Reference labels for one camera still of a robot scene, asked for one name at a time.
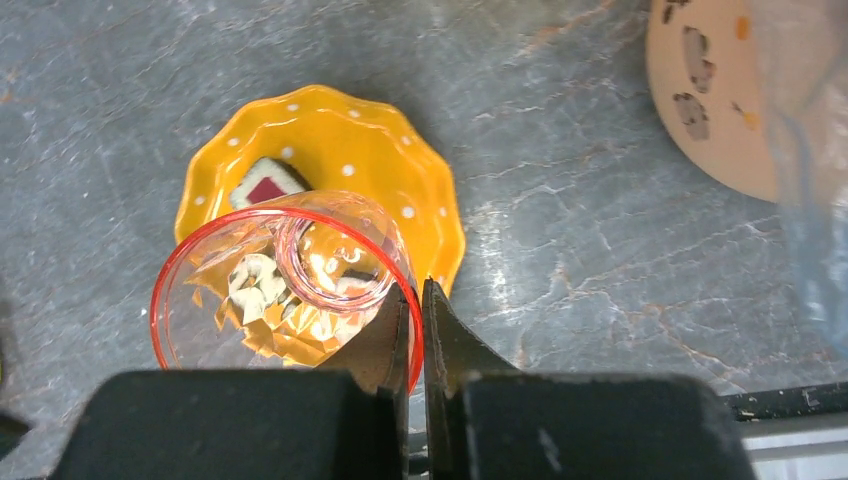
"ceramic bowl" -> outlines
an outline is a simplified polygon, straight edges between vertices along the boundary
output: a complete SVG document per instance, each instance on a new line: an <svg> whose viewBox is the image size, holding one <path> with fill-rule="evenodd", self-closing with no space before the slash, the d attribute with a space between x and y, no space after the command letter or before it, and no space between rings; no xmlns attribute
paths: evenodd
<svg viewBox="0 0 848 480"><path fill-rule="evenodd" d="M245 105L197 152L177 213L177 242L245 206L241 190L260 190L265 174L255 172L273 169L271 160L292 174L277 170L276 185L286 193L303 186L298 179L382 205L397 222L418 285L432 277L450 291L465 235L447 163L394 107L320 85Z"/></svg>
<svg viewBox="0 0 848 480"><path fill-rule="evenodd" d="M680 149L725 185L776 201L745 0L654 0L647 64L654 103Z"/></svg>

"beige bowl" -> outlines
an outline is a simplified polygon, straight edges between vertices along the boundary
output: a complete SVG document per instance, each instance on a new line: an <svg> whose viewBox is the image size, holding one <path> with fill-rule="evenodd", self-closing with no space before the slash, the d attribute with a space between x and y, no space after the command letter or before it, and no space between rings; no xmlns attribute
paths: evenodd
<svg viewBox="0 0 848 480"><path fill-rule="evenodd" d="M744 0L653 0L648 81L671 138L719 182L774 202L756 59Z"/></svg>

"gray marble countertop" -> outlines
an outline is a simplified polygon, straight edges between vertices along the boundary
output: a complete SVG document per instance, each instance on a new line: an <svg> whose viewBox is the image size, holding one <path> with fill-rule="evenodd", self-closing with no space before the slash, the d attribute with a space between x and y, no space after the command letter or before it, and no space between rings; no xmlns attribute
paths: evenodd
<svg viewBox="0 0 848 480"><path fill-rule="evenodd" d="M848 378L799 321L775 207L666 135L647 8L0 0L0 406L34 425L0 477L49 471L100 382L156 367L145 308L189 159L239 106L310 83L398 106L450 162L453 302L518 366L719 393Z"/></svg>

